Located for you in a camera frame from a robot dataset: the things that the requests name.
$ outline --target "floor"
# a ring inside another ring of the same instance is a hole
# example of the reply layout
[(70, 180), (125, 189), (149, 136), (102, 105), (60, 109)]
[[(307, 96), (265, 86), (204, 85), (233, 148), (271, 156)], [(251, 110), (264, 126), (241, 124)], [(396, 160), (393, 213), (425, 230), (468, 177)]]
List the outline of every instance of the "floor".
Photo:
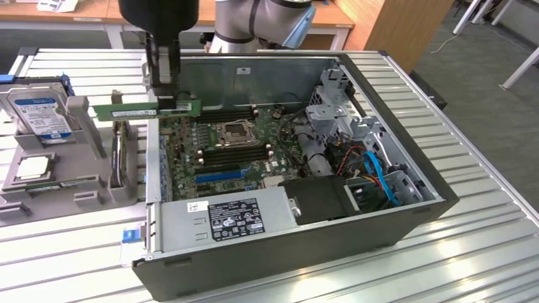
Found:
[[(468, 25), (441, 51), (431, 54), (452, 37), (456, 22), (449, 12), (415, 70), (445, 98), (445, 115), (539, 210), (539, 69), (532, 68), (508, 91), (499, 87), (532, 49), (497, 28)], [(140, 47), (134, 33), (122, 36), (125, 48)], [(200, 47), (197, 35), (184, 38), (184, 46)], [(0, 41), (0, 73), (9, 70), (21, 46), (109, 47), (101, 32), (1, 30)]]

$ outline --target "hard drive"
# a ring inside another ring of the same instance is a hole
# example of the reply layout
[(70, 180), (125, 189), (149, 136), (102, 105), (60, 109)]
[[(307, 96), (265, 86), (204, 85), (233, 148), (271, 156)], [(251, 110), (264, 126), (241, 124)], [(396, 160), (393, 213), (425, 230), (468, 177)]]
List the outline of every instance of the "hard drive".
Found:
[(16, 79), (0, 86), (0, 104), (17, 125), (17, 134), (34, 134), (44, 144), (72, 142), (80, 126), (65, 110), (69, 79)]

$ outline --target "green circuit board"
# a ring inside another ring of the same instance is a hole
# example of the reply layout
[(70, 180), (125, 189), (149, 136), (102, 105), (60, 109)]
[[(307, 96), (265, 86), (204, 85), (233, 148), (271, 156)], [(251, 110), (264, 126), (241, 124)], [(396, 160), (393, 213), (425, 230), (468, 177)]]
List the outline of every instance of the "green circuit board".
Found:
[(232, 121), (251, 126), (255, 140), (251, 145), (271, 145), (273, 155), (267, 160), (237, 162), (243, 177), (227, 181), (196, 183), (197, 168), (204, 167), (197, 162), (200, 158), (197, 150), (217, 150), (224, 148), (219, 128), (223, 123), (201, 124), (193, 117), (180, 117), (160, 120), (160, 135), (165, 141), (165, 151), (170, 168), (172, 198), (191, 199), (215, 194), (248, 191), (263, 188), (261, 181), (265, 177), (281, 175), (287, 179), (297, 179), (297, 175), (311, 175), (308, 165), (299, 168), (292, 165), (289, 156), (303, 158), (303, 152), (296, 139), (285, 136), (277, 142), (280, 126), (289, 115), (273, 119), (275, 107), (259, 107), (259, 115), (253, 121)]

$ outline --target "white table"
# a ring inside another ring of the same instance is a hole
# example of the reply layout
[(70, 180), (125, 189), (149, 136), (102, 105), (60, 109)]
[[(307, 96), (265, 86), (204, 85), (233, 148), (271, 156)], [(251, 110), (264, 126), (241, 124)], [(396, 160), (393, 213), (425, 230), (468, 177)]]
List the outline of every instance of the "white table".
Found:
[[(173, 303), (497, 299), (500, 303), (536, 298), (537, 213), (392, 59), (377, 52), (347, 53), (460, 202), (392, 247)], [(74, 92), (90, 95), (90, 105), (109, 102), (112, 89), (125, 93), (124, 101), (136, 102), (145, 97), (140, 84), (142, 56), (142, 50), (40, 49), (20, 76), (65, 72)], [(367, 114), (375, 114), (359, 93), (355, 98)], [(138, 137), (144, 150), (144, 126), (138, 127)], [(4, 141), (12, 143), (12, 137), (0, 136), (0, 149), (12, 148), (1, 144)], [(144, 154), (140, 156), (138, 163), (144, 163)], [(118, 260), (122, 228), (144, 217), (145, 207), (138, 203), (0, 228), (0, 302), (153, 302), (130, 268), (122, 268)]]
[(535, 64), (535, 62), (539, 61), (539, 47), (537, 49), (531, 53), (528, 59), (525, 59), (524, 63), (519, 66), (516, 71), (512, 73), (512, 75), (508, 77), (505, 82), (501, 84), (501, 88), (508, 89), (519, 80), (520, 76), (525, 73), (528, 68)]

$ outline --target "blue pcie slot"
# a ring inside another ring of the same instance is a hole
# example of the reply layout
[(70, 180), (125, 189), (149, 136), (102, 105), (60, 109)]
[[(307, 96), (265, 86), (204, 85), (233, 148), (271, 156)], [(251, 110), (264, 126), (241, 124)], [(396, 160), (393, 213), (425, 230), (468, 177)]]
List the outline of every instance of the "blue pcie slot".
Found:
[(213, 175), (197, 175), (195, 177), (195, 183), (216, 182), (216, 181), (231, 180), (231, 179), (241, 179), (241, 177), (243, 177), (243, 174), (241, 174), (240, 170), (237, 170), (235, 172), (223, 172), (220, 174), (213, 174)]

